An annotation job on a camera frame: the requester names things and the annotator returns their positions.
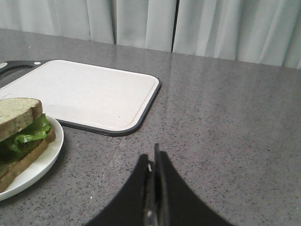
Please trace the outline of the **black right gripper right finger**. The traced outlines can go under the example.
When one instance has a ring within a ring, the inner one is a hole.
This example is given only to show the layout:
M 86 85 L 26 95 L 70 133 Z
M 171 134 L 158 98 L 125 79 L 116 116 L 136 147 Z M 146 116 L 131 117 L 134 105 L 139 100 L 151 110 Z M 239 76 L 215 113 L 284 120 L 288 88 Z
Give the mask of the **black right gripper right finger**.
M 155 204 L 160 226 L 230 226 L 188 187 L 166 152 L 155 144 Z

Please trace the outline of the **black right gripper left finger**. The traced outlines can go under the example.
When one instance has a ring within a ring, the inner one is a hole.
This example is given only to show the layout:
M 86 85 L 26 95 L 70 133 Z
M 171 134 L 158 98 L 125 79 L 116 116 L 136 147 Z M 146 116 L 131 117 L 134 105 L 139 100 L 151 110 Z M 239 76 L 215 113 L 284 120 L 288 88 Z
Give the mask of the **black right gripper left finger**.
M 140 155 L 137 164 L 113 200 L 87 226 L 142 226 L 148 155 Z

